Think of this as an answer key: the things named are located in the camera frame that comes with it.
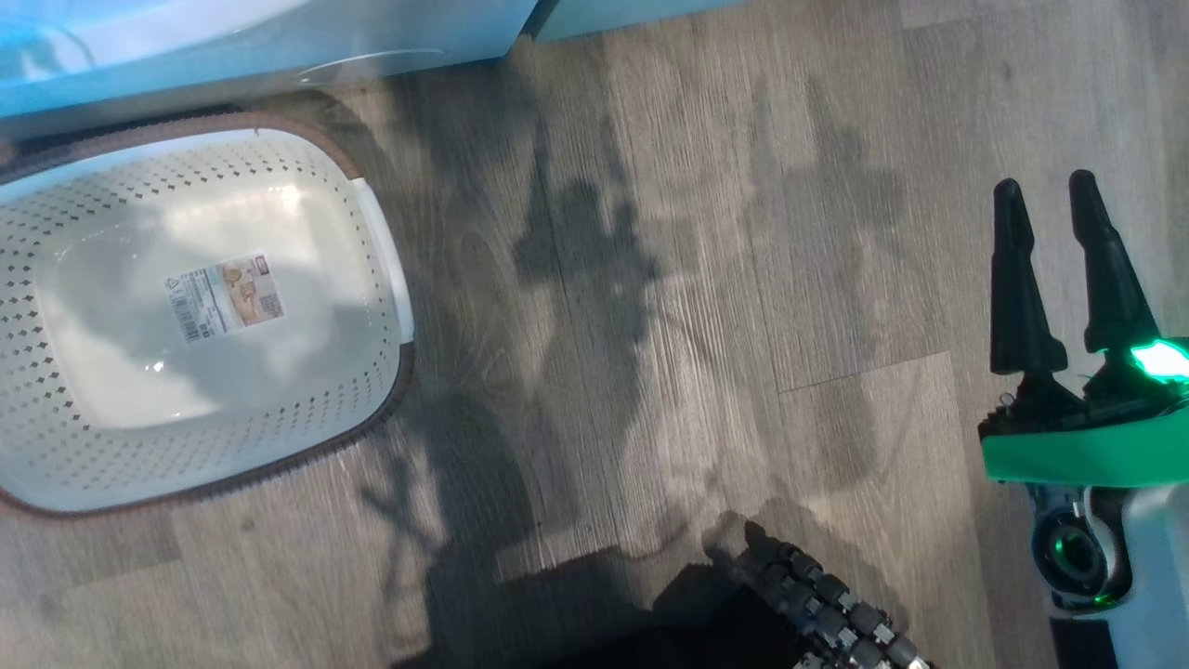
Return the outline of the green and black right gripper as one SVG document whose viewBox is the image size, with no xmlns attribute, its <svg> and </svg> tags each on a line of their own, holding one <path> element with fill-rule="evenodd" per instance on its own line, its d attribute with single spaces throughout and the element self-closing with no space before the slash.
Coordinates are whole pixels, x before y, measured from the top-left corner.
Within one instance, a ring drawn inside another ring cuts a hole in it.
<svg viewBox="0 0 1189 669">
<path fill-rule="evenodd" d="M 1072 233 L 1084 255 L 1089 354 L 1105 352 L 1081 397 L 1051 374 L 1067 370 L 1031 255 L 1023 187 L 993 193 L 989 370 L 1024 374 L 1015 397 L 979 425 L 986 475 L 1027 484 L 1179 484 L 1188 479 L 1185 339 L 1158 337 L 1120 233 L 1092 171 L 1067 181 Z"/>
</svg>

